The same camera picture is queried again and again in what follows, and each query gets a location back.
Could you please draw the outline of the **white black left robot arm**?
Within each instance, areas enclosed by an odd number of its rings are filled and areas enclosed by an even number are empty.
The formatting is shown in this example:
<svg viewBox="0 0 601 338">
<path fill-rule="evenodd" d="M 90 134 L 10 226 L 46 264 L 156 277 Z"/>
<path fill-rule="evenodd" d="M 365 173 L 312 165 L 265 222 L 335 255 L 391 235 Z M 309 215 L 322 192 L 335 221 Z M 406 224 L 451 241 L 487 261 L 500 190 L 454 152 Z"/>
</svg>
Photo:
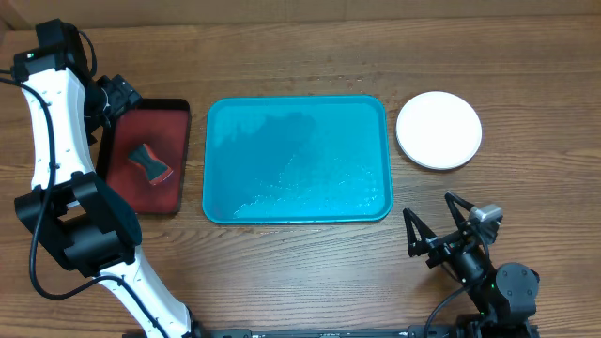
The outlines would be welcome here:
<svg viewBox="0 0 601 338">
<path fill-rule="evenodd" d="M 32 120 L 31 191 L 14 201 L 32 234 L 32 286 L 45 299 L 66 300 L 101 284 L 145 337 L 207 336 L 147 261 L 133 208 L 89 153 L 94 131 L 111 135 L 142 97 L 119 75 L 97 77 L 93 44 L 73 24 L 53 19 L 37 24 L 36 34 L 39 46 L 15 54 L 2 79 L 22 90 Z"/>
</svg>

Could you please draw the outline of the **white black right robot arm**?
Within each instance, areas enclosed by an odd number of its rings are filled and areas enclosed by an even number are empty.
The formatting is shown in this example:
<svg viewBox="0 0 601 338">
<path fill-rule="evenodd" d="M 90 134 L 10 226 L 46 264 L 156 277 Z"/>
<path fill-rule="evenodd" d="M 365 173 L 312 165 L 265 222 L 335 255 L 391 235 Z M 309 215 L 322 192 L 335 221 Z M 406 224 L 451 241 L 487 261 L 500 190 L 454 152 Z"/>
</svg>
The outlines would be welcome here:
<svg viewBox="0 0 601 338">
<path fill-rule="evenodd" d="M 444 195 L 456 230 L 436 235 L 410 208 L 403 210 L 408 255 L 426 255 L 429 268 L 442 267 L 461 284 L 432 311 L 422 326 L 408 330 L 417 337 L 537 337 L 530 324 L 536 313 L 540 276 L 519 263 L 494 267 L 489 247 L 496 241 L 503 211 L 495 204 L 477 207 L 453 192 Z M 461 294 L 478 312 L 459 315 L 451 326 L 433 325 L 438 313 Z"/>
</svg>

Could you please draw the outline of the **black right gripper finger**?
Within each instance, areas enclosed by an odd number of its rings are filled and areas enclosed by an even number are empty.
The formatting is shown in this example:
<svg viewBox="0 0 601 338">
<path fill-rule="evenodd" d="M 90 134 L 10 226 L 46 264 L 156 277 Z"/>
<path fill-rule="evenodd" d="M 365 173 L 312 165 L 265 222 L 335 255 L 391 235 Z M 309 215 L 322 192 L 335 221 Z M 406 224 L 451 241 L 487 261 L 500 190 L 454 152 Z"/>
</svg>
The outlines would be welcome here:
<svg viewBox="0 0 601 338">
<path fill-rule="evenodd" d="M 438 236 L 410 209 L 403 210 L 410 257 L 428 254 L 438 243 Z"/>
<path fill-rule="evenodd" d="M 463 214 L 459 211 L 459 208 L 463 208 L 466 211 L 471 211 L 474 204 L 464 200 L 453 192 L 446 192 L 444 195 L 445 202 L 448 209 L 451 212 L 452 218 L 454 219 L 455 225 L 459 230 L 463 230 L 466 225 L 466 219 Z"/>
</svg>

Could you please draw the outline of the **pink plate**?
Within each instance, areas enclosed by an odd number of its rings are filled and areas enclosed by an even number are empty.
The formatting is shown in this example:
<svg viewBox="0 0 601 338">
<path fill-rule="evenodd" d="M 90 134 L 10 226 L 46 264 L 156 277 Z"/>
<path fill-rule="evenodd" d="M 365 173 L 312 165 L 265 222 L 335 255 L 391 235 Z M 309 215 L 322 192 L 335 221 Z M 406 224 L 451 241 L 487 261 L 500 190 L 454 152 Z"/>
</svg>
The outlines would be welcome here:
<svg viewBox="0 0 601 338">
<path fill-rule="evenodd" d="M 395 134 L 405 155 L 433 170 L 452 170 L 469 162 L 483 141 L 474 108 L 455 94 L 419 94 L 400 109 Z"/>
</svg>

